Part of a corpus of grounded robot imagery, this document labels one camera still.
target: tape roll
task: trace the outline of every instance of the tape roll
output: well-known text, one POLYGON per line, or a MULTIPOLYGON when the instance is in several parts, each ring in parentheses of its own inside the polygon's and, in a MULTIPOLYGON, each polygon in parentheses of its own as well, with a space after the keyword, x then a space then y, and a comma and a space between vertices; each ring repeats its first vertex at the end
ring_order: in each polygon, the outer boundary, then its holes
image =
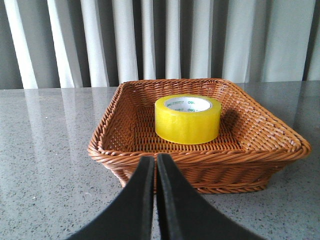
POLYGON ((177 144, 203 144, 219 134, 221 103, 210 97, 177 94, 154 104, 155 132, 177 144))

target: granite surface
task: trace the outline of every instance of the granite surface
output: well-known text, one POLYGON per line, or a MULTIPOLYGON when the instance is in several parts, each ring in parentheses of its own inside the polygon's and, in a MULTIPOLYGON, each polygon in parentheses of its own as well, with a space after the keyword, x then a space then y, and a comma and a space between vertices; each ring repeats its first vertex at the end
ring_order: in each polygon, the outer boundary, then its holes
MULTIPOLYGON (((203 197, 269 240, 320 239, 320 81, 240 86, 293 127, 312 153, 267 189, 203 197)), ((119 194, 87 146, 116 88, 0 90, 0 239, 63 240, 119 194)), ((154 211, 153 239, 160 239, 154 211)))

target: wicker basket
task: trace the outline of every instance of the wicker basket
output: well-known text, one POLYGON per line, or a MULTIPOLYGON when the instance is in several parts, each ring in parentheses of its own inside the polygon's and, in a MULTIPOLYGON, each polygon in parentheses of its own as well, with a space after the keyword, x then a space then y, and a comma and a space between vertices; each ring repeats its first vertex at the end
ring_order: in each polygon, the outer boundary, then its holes
POLYGON ((200 193, 266 188, 269 178, 306 157, 310 144, 234 83, 224 79, 139 80, 121 84, 88 146, 125 186, 141 156, 170 153, 200 193), (219 136, 208 143, 168 142, 155 133, 154 103, 173 94, 208 96, 222 103, 219 136))

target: gray curtain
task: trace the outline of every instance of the gray curtain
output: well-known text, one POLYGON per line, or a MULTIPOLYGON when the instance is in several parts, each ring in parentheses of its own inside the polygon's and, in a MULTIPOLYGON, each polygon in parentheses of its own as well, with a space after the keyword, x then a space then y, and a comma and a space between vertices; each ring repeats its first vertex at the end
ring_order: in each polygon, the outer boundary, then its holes
POLYGON ((320 80, 319 0, 0 0, 0 89, 320 80))

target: tape core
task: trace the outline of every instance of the tape core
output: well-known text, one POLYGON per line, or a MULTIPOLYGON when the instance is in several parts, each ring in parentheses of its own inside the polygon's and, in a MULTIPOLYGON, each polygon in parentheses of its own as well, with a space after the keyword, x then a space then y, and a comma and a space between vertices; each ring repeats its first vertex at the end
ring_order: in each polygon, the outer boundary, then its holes
POLYGON ((182 96, 168 99, 164 106, 174 111, 194 113, 212 108, 212 103, 199 97, 182 96))

